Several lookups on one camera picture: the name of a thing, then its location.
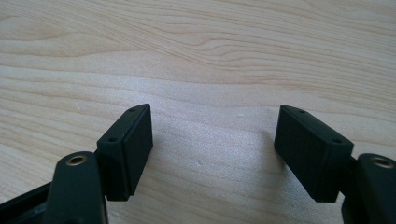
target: black plastic part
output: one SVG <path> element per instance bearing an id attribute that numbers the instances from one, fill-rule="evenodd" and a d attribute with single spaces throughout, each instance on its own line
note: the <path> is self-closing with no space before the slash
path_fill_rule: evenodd
<path id="1" fill-rule="evenodd" d="M 396 223 L 396 162 L 380 155 L 362 154 L 356 179 L 369 223 Z"/>
<path id="2" fill-rule="evenodd" d="M 282 105 L 275 149 L 316 202 L 333 203 L 353 144 L 308 112 Z"/>
<path id="3" fill-rule="evenodd" d="M 76 152 L 58 161 L 43 223 L 107 222 L 96 156 Z"/>
<path id="4" fill-rule="evenodd" d="M 127 201 L 152 148 L 149 105 L 127 110 L 97 142 L 95 154 L 101 165 L 103 185 L 109 201 Z"/>
<path id="5" fill-rule="evenodd" d="M 358 161 L 351 157 L 340 176 L 342 179 L 340 191 L 346 196 L 341 208 L 345 224 L 366 224 L 369 221 L 367 209 L 356 181 L 357 167 Z"/>
<path id="6" fill-rule="evenodd" d="M 49 191 L 50 183 L 0 204 L 0 223 L 41 223 Z"/>

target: wooden table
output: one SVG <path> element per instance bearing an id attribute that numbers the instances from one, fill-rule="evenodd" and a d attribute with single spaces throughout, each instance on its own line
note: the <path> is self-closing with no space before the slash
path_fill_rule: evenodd
<path id="1" fill-rule="evenodd" d="M 111 223 L 341 223 L 275 154 L 280 105 L 396 159 L 396 2 L 1 1 L 0 203 L 151 104 Z"/>

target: screw hole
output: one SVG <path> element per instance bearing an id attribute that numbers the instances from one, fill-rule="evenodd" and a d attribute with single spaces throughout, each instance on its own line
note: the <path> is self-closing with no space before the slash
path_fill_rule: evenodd
<path id="1" fill-rule="evenodd" d="M 87 160 L 86 156 L 83 155 L 79 155 L 79 156 L 75 156 L 71 159 L 69 159 L 66 164 L 69 166 L 76 166 L 76 165 L 80 165 L 82 163 L 84 163 Z"/>
<path id="2" fill-rule="evenodd" d="M 108 139 L 109 142 L 117 142 L 118 138 L 116 137 L 111 137 Z"/>
<path id="3" fill-rule="evenodd" d="M 334 143 L 338 143 L 338 144 L 343 143 L 340 139 L 336 139 L 336 138 L 334 138 L 333 141 Z"/>
<path id="4" fill-rule="evenodd" d="M 387 168 L 387 169 L 393 168 L 393 163 L 388 160 L 379 157 L 374 157 L 372 158 L 372 161 L 375 165 L 380 166 L 382 168 Z"/>

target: small hole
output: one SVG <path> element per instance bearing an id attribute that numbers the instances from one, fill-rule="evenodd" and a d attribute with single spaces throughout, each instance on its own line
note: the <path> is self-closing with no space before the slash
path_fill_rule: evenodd
<path id="1" fill-rule="evenodd" d="M 385 159 L 382 159 L 379 157 L 374 157 L 374 158 L 372 158 L 372 160 L 375 165 L 380 166 L 382 168 L 387 168 L 387 169 L 393 168 L 393 163 L 391 163 L 388 160 L 385 160 Z"/>
<path id="2" fill-rule="evenodd" d="M 66 164 L 69 166 L 76 166 L 84 163 L 84 161 L 86 160 L 87 160 L 86 156 L 80 155 L 80 156 L 75 156 L 72 159 L 68 160 Z"/>
<path id="3" fill-rule="evenodd" d="M 75 157 L 73 159 L 70 160 L 70 163 L 79 163 L 81 161 L 83 161 L 84 159 L 82 157 Z"/>

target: light wood surface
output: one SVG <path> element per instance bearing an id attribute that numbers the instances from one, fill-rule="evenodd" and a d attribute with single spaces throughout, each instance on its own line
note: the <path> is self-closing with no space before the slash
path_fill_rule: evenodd
<path id="1" fill-rule="evenodd" d="M 149 103 L 111 223 L 342 223 L 275 154 L 278 108 L 396 159 L 395 71 L 394 0 L 0 1 L 0 203 Z"/>

